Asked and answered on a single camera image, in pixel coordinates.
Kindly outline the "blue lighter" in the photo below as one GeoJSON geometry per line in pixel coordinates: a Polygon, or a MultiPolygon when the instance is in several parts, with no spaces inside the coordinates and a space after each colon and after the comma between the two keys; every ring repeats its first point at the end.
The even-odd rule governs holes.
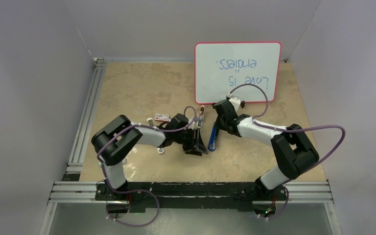
{"type": "Polygon", "coordinates": [[[214,123],[214,125],[212,127],[212,131],[211,131],[209,143],[208,143],[208,150],[211,151],[211,152],[216,150],[216,143],[217,143],[217,140],[218,140],[218,132],[219,132],[219,129],[216,126],[216,124],[214,123]]]}

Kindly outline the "pink white eraser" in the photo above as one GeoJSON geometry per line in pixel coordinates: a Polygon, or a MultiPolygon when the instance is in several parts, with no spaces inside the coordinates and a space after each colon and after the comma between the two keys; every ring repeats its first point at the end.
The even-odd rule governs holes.
{"type": "Polygon", "coordinates": [[[205,111],[205,106],[201,105],[200,107],[200,112],[198,116],[198,122],[197,122],[197,128],[201,128],[203,126],[204,122],[204,111],[205,111]]]}

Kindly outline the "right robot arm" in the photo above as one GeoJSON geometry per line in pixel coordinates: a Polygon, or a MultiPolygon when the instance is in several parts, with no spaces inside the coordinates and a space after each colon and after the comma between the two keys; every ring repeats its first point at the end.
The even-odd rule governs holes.
{"type": "Polygon", "coordinates": [[[237,114],[241,103],[238,98],[231,97],[213,104],[217,118],[215,126],[237,137],[259,141],[272,147],[276,167],[271,168],[255,181],[253,192],[261,199],[274,194],[275,188],[288,180],[294,180],[315,166],[319,154],[302,132],[301,126],[276,127],[264,122],[255,121],[250,115],[237,114]]]}

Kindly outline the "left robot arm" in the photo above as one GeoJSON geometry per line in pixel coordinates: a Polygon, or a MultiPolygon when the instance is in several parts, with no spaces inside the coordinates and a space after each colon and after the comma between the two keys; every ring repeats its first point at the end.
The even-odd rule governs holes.
{"type": "Polygon", "coordinates": [[[102,166],[107,193],[114,200],[126,195],[127,183],[123,160],[137,144],[165,148],[173,143],[181,145],[185,154],[202,156],[208,153],[200,130],[193,129],[195,119],[178,113],[159,126],[142,125],[120,115],[91,138],[97,159],[102,166]]]}

